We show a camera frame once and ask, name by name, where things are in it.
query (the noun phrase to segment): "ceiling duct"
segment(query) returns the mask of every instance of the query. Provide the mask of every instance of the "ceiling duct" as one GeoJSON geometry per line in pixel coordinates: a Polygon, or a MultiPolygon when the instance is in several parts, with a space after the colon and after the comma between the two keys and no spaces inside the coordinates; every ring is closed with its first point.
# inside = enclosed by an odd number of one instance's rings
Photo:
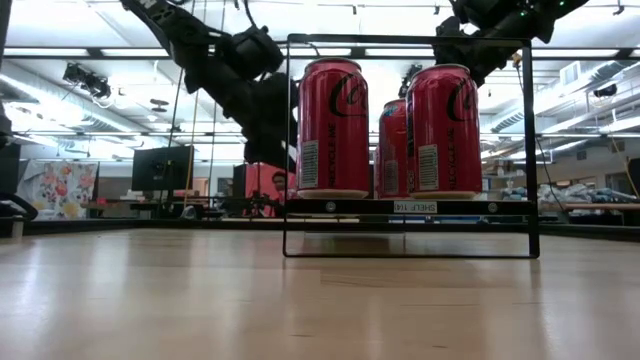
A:
{"type": "MultiPolygon", "coordinates": [[[[576,91],[582,90],[583,92],[588,92],[596,90],[614,76],[631,68],[638,62],[635,60],[608,61],[596,66],[592,63],[593,62],[580,61],[570,64],[563,69],[564,72],[561,70],[561,74],[568,74],[569,72],[574,72],[576,69],[579,69],[579,76],[563,76],[562,80],[565,85],[562,85],[560,80],[556,80],[546,86],[544,90],[536,93],[536,103],[534,107],[536,115],[563,104],[569,99],[567,95],[575,93],[576,91]]],[[[497,133],[524,120],[522,102],[521,97],[518,105],[502,111],[487,127],[490,127],[492,132],[497,133]]]]}

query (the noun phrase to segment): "can lid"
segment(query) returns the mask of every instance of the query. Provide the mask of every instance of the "can lid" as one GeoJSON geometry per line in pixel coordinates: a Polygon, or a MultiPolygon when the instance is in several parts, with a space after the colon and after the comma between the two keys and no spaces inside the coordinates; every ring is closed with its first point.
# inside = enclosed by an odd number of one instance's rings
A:
{"type": "Polygon", "coordinates": [[[460,64],[438,64],[438,65],[430,66],[430,67],[428,67],[426,69],[422,69],[422,70],[418,71],[417,73],[413,74],[413,76],[411,77],[411,81],[413,81],[413,79],[416,76],[418,76],[419,74],[425,73],[425,72],[427,72],[429,70],[435,70],[437,68],[445,68],[445,67],[462,68],[462,69],[466,70],[468,73],[470,73],[469,68],[464,66],[464,65],[460,65],[460,64]]]}
{"type": "Polygon", "coordinates": [[[313,60],[312,62],[310,62],[309,64],[307,64],[307,66],[305,66],[304,68],[304,72],[307,72],[307,70],[309,70],[309,67],[311,67],[312,65],[315,65],[317,63],[321,63],[321,62],[325,62],[325,61],[341,61],[341,62],[346,62],[346,63],[351,63],[353,65],[355,65],[356,67],[358,67],[358,70],[362,70],[362,68],[360,67],[360,64],[358,64],[357,62],[347,59],[347,58],[341,58],[341,57],[324,57],[321,59],[317,59],[317,60],[313,60]]]}

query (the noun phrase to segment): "shelf label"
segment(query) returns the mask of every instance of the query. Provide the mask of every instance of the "shelf label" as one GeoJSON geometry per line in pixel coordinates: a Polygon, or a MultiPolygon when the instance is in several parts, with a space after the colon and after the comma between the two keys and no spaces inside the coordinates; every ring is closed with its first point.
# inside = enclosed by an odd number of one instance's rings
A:
{"type": "Polygon", "coordinates": [[[401,214],[437,214],[435,201],[394,201],[393,212],[401,214]]]}

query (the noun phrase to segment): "ceiling pipe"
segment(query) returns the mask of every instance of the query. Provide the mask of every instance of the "ceiling pipe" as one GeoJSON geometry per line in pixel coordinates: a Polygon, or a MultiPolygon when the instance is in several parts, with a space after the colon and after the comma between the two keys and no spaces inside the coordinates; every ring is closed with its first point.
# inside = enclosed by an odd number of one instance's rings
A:
{"type": "MultiPolygon", "coordinates": [[[[545,101],[536,102],[536,106],[534,108],[536,115],[549,111],[566,102],[569,98],[563,98],[563,96],[568,95],[567,93],[571,94],[580,90],[583,90],[584,92],[595,90],[605,82],[611,80],[617,74],[631,68],[637,63],[638,61],[636,60],[609,61],[592,70],[585,71],[578,80],[573,82],[573,84],[584,84],[582,86],[578,85],[578,89],[570,89],[574,88],[575,85],[561,86],[559,84],[559,80],[554,81],[552,84],[548,85],[545,90],[536,93],[535,96],[538,100],[546,99],[545,101]]],[[[496,119],[492,120],[490,125],[486,127],[490,128],[492,132],[500,132],[524,120],[524,112],[521,103],[522,100],[520,100],[518,105],[502,111],[496,116],[496,119]]]]}

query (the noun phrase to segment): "soda can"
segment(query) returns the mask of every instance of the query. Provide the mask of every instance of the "soda can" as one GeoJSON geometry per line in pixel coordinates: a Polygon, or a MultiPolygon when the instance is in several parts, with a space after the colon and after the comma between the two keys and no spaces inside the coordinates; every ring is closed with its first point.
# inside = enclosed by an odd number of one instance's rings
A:
{"type": "Polygon", "coordinates": [[[380,198],[408,198],[407,105],[388,102],[380,116],[380,198]]]}
{"type": "Polygon", "coordinates": [[[482,191],[478,90],[469,69],[436,65],[407,93],[407,151],[414,198],[471,198],[482,191]]]}
{"type": "Polygon", "coordinates": [[[298,195],[306,199],[369,194],[369,107],[360,66],[323,58],[305,68],[298,106],[298,195]]]}

